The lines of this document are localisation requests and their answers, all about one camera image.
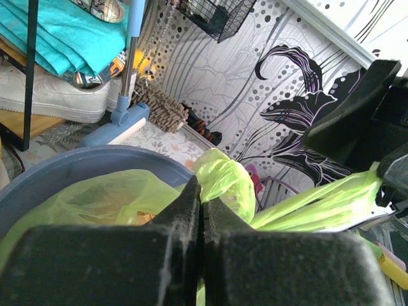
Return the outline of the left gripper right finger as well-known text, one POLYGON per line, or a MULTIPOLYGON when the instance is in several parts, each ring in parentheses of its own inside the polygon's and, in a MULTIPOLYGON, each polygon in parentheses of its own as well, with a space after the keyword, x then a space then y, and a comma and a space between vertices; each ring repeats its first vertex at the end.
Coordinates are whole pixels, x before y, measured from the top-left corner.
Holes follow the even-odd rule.
POLYGON ((369 246, 350 233, 257 231, 204 203, 207 305, 391 305, 369 246))

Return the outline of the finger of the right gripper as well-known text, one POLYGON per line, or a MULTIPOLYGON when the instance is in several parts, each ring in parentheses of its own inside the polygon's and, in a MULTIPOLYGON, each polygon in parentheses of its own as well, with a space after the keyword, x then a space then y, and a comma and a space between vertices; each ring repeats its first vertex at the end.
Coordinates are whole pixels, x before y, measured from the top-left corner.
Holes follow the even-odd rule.
POLYGON ((379 207, 391 204, 394 210, 407 208, 407 149, 395 149, 384 155, 377 168, 382 180, 375 203, 379 207))
POLYGON ((407 87, 395 83, 400 61, 375 60, 348 97, 313 123, 302 143, 353 171, 407 155, 407 87))

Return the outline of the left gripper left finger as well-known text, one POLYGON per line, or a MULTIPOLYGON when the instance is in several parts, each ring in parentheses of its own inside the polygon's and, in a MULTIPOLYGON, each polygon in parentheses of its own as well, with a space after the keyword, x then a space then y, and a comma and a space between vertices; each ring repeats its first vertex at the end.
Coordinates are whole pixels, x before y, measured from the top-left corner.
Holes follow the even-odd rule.
POLYGON ((194 305, 200 279, 200 191, 142 226, 37 226, 1 274, 2 305, 194 305))

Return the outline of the green plastic trash bag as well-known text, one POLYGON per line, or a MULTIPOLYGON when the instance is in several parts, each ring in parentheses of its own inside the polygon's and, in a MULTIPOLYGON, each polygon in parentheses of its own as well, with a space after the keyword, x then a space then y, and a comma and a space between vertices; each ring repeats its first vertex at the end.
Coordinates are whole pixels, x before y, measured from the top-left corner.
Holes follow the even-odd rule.
MULTIPOLYGON (((358 212, 368 212, 381 184, 373 171, 357 173, 256 212, 254 185, 248 172, 219 150, 204 153, 194 164, 191 177, 196 177, 201 187, 200 279, 194 305, 207 305, 204 203, 222 201, 257 231, 331 233, 331 226, 353 220, 358 212)), ((1 274, 16 244, 30 229, 37 226, 138 226, 137 212, 157 216, 180 196, 186 184, 172 187, 142 169, 117 171, 71 184, 24 214, 1 237, 1 274)))

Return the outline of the blue plastic trash bin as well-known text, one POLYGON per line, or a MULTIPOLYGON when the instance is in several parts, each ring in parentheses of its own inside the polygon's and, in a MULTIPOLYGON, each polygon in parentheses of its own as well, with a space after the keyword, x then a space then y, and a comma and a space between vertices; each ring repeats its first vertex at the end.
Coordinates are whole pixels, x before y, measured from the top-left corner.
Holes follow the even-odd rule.
POLYGON ((24 214, 65 187, 130 169, 148 170, 172 187, 193 175, 173 159, 139 147, 100 145, 63 152, 34 165, 1 190, 1 237, 24 214))

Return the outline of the black orange patterned item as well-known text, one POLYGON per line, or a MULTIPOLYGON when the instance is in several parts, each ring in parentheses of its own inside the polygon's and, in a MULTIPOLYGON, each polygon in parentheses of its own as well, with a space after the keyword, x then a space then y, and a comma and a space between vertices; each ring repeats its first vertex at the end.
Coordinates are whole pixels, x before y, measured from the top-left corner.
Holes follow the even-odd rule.
POLYGON ((182 106, 185 110, 188 111, 187 117, 187 124, 191 128, 193 128, 197 133, 199 133, 202 137, 206 138, 210 143, 215 146, 218 146, 222 141, 222 133, 218 131, 211 132, 205 121, 199 118, 193 111, 193 109, 185 104, 182 103, 182 106))

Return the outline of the blue floor mop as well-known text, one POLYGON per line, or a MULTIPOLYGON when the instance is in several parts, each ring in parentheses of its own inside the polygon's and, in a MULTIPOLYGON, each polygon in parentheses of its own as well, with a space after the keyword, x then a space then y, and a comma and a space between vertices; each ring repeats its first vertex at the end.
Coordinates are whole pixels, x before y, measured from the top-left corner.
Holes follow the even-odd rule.
POLYGON ((110 116, 110 122, 97 128, 78 143, 79 147, 91 147, 97 145, 118 145, 146 124, 150 108, 145 103, 130 107, 131 77, 137 72, 133 69, 138 37, 142 29, 142 20, 145 9, 145 1, 132 0, 129 2, 127 20, 127 58, 120 90, 117 98, 117 106, 110 116))

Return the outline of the beige chenille mop head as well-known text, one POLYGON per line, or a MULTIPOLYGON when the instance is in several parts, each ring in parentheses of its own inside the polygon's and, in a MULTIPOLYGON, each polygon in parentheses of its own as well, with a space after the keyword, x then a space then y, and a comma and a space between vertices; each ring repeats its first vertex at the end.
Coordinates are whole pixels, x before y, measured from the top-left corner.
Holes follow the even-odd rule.
POLYGON ((150 108, 149 121, 160 130, 176 133, 187 122, 189 111, 153 82, 135 81, 131 105, 145 103, 150 108))

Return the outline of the yellow plush toy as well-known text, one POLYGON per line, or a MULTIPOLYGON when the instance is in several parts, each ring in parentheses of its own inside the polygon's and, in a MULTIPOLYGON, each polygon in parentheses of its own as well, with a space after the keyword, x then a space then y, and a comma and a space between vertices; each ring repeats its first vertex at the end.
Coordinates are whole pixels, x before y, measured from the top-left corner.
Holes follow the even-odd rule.
POLYGON ((144 57, 142 50, 135 51, 133 69, 138 72, 140 78, 144 77, 148 81, 155 79, 156 67, 152 64, 149 57, 144 57))

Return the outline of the teal folded cloth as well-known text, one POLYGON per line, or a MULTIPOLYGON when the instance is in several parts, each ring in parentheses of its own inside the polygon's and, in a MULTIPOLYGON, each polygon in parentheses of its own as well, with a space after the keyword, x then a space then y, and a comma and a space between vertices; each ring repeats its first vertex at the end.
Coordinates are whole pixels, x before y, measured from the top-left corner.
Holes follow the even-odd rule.
POLYGON ((102 21, 72 1, 39 1, 35 60, 56 76, 98 75, 125 49, 127 22, 102 21))

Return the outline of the patterned folded garment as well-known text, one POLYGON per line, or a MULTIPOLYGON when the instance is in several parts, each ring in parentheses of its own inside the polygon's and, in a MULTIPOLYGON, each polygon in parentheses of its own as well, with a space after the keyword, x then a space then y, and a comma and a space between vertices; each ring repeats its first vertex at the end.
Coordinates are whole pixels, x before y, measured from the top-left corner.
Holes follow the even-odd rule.
MULTIPOLYGON (((72 1, 72 3, 103 22, 119 24, 126 17, 125 7, 120 1, 72 1)), ((86 75, 82 71, 66 71, 60 78, 81 89, 95 88, 117 77, 124 69, 125 61, 126 48, 118 53, 98 75, 86 75)))

